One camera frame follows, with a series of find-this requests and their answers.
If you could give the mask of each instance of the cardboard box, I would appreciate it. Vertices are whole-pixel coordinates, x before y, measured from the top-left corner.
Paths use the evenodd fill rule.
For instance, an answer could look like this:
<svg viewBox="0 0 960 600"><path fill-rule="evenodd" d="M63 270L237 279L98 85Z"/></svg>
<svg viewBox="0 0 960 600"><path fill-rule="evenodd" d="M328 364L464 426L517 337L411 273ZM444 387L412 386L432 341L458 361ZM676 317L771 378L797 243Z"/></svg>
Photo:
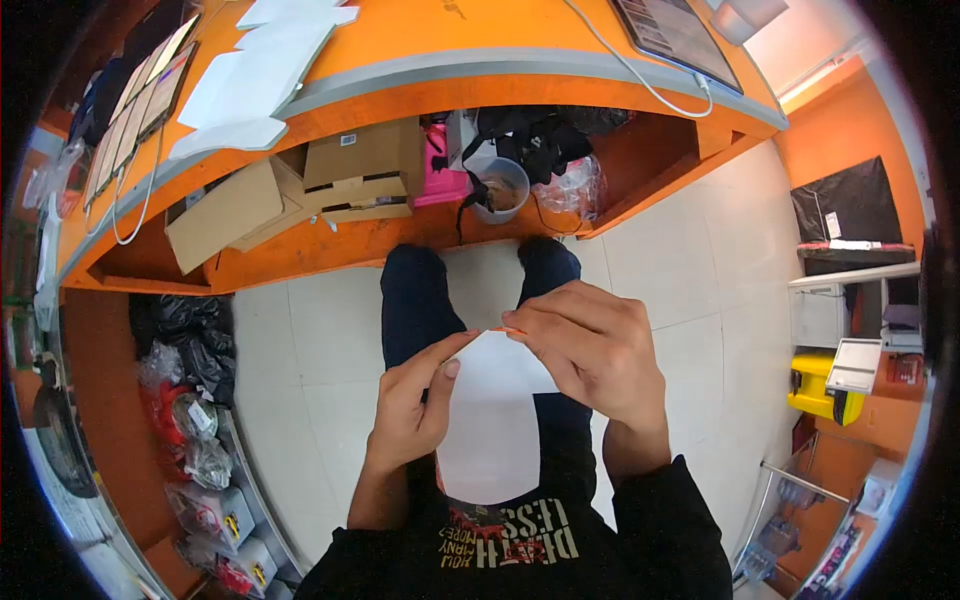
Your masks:
<svg viewBox="0 0 960 600"><path fill-rule="evenodd" d="M167 239L184 275L283 214L275 164L265 158L237 171L189 210L185 200L167 208Z"/></svg>
<svg viewBox="0 0 960 600"><path fill-rule="evenodd" d="M413 214L423 193L423 133L418 117L377 123L310 142L303 171L304 201L331 223ZM405 197L400 204L377 198Z"/></svg>
<svg viewBox="0 0 960 600"><path fill-rule="evenodd" d="M282 155L283 153L271 156L269 160L273 168L276 187L283 202L283 211L247 235L234 240L230 243L231 248L241 252L252 250L275 235L302 221L306 221L320 211L319 206L312 205L303 196L303 180L295 171L296 162L291 164L287 160L288 156Z"/></svg>

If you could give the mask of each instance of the finger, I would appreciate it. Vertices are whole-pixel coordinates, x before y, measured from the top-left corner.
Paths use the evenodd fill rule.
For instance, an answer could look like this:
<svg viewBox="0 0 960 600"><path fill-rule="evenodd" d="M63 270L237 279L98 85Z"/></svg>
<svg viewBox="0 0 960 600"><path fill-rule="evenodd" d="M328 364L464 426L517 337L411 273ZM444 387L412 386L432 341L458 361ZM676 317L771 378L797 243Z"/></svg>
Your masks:
<svg viewBox="0 0 960 600"><path fill-rule="evenodd" d="M590 285L589 283L584 283L580 279L574 279L573 281L568 281L564 285L560 286L554 291L559 290L568 290L571 292L576 292L584 298L594 300L597 302L602 302L610 306L617 306L620 302L623 301L619 296L611 294L607 290L598 288L595 285Z"/></svg>
<svg viewBox="0 0 960 600"><path fill-rule="evenodd" d="M592 294L585 295L581 291L575 287L560 287L544 296L530 298L523 306L540 312L556 313L590 331L618 336L624 321L630 319L631 315L616 303L597 300Z"/></svg>
<svg viewBox="0 0 960 600"><path fill-rule="evenodd" d="M587 397L584 388L584 382L577 373L577 368L568 358L546 346L540 345L529 336L507 334L507 337L516 342L520 342L527 347L536 356L550 372L553 382L557 384L557 389L572 397L578 402L583 402Z"/></svg>
<svg viewBox="0 0 960 600"><path fill-rule="evenodd" d="M454 333L417 352L410 360L403 363L403 371L395 385L407 393L419 394L420 390L429 385L434 371L476 339L479 334L480 332L477 329Z"/></svg>
<svg viewBox="0 0 960 600"><path fill-rule="evenodd" d="M460 361L454 358L440 365L430 380L430 392L418 431L435 440L437 444L446 436L446 428L450 423L450 397L453 395L453 384L458 372Z"/></svg>
<svg viewBox="0 0 960 600"><path fill-rule="evenodd" d="M594 370L602 360L609 342L600 334L552 312L542 312L525 304L504 313L503 323L527 334L539 347L557 351L580 369Z"/></svg>

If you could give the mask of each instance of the orange desk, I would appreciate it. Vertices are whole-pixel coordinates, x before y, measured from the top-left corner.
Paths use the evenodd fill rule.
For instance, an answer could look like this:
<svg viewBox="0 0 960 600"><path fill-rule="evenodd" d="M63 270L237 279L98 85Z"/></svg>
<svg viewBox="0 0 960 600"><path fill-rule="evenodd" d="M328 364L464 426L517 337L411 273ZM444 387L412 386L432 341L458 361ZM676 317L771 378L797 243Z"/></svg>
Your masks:
<svg viewBox="0 0 960 600"><path fill-rule="evenodd" d="M207 0L198 26L200 45L177 113L213 57L232 50L242 35L234 24L251 2ZM675 115L637 83L562 0L357 4L361 7L357 21L334 33L305 77L303 89L280 113L290 130L273 149L221 150L167 160L173 144L191 131L172 118L163 130L155 189L137 238L124 247L114 239L108 211L115 181L94 201L89 224L80 210L62 224L60 285L221 294L295 276L381 264L399 242L437 249L455 246L456 207L440 204L418 209L409 219L344 224L338 233L323 223L303 223L250 252L227 249L195 272L180 273L163 233L165 208L268 154L371 123L453 108L511 104L588 105L646 113L614 134L594 140L609 184L604 212L596 221L579 224L574 217L545 211L542 221L535 206L527 203L507 226L484 226L466 215L466 244L533 233L557 235L555 230L578 227L579 236L592 237L787 127L776 97L747 53L717 35L744 94L712 86L716 103L712 114L694 121ZM688 110L704 109L706 100L692 76L632 49L607 0L578 0L578 4L598 31L667 99ZM708 5L703 0L690 4L706 22ZM121 235L129 234L139 218L157 143L154 134L141 145L119 191Z"/></svg>

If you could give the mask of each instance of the charging cable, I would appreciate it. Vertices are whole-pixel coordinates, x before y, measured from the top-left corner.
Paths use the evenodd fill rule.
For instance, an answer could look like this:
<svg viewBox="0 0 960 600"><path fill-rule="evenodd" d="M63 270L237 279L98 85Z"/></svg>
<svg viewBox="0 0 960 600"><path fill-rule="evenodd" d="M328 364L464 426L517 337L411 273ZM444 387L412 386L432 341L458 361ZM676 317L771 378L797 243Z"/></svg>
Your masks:
<svg viewBox="0 0 960 600"><path fill-rule="evenodd" d="M163 148L163 130L166 128L166 123L160 126L160 131L156 135L156 156L154 157L154 168L150 172L150 181L147 183L147 197L143 201L143 209L140 211L140 220L136 222L136 227L133 228L133 233L130 234L130 237L126 239L120 239L120 232L117 230L117 199L113 198L113 203L110 205L110 214L113 215L113 237L116 238L117 244L121 246L126 246L133 241L133 238L136 237L136 234L140 232L140 228L143 227L143 220L147 216L147 206L150 205L150 196L154 191L154 178L156 177L156 167L160 163L160 149ZM127 181L127 174L130 172L130 165L127 165L127 171L123 174L123 178L117 178L117 192L119 193L120 188L123 187L123 184Z"/></svg>
<svg viewBox="0 0 960 600"><path fill-rule="evenodd" d="M580 18L583 19L584 23L587 24L588 29L590 29L590 31L593 32L593 35L596 36L597 40L601 44L603 44L604 47L606 47L607 50L609 50L612 55L614 55L620 62L622 62L623 66L627 67L627 69L634 74L634 77L636 77L636 80L641 82L644 87L650 90L650 93L654 95L654 98L656 98L657 100L660 100L664 106L666 106L667 108L670 108L671 110L674 110L675 112L678 112L679 114L685 117L690 117L691 119L699 119L701 117L705 117L713 111L713 96L710 95L710 89L709 89L709 86L707 85L706 77L704 77L700 73L692 72L693 80L697 83L697 86L700 87L700 89L704 90L704 93L707 95L707 101L709 102L709 104L706 110L704 110L703 112L690 112L688 110L683 110L682 108L671 104L669 100L667 100L663 96L660 96L658 92L653 87L651 87L650 84L648 84L647 81L643 79L643 77L639 73L636 72L636 69L634 69L634 66L631 65L628 60L624 59L623 56L621 56L620 53L617 52L613 48L613 46L611 46L610 43L606 41L603 36L600 35L600 32L598 32L596 28L593 27L593 23L590 23L590 20L587 18L584 12L577 7L577 5L573 4L571 0L564 0L564 2L566 2L566 5L569 6L571 9L573 9L574 12L580 15Z"/></svg>

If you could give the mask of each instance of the yellow case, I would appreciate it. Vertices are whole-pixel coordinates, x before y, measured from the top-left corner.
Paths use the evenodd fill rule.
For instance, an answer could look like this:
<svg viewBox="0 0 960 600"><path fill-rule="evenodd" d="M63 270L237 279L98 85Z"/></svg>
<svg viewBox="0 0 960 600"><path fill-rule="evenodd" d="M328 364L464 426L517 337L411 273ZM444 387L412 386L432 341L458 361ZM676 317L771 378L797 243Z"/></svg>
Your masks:
<svg viewBox="0 0 960 600"><path fill-rule="evenodd" d="M827 375L832 366L832 356L824 354L794 356L791 367L800 374L800 388L796 393L787 394L786 401L790 406L805 413L826 417L841 425L849 425L860 416L865 396L854 392L837 392L837 394L847 395L847 403L839 420L833 408L836 398L827 395Z"/></svg>

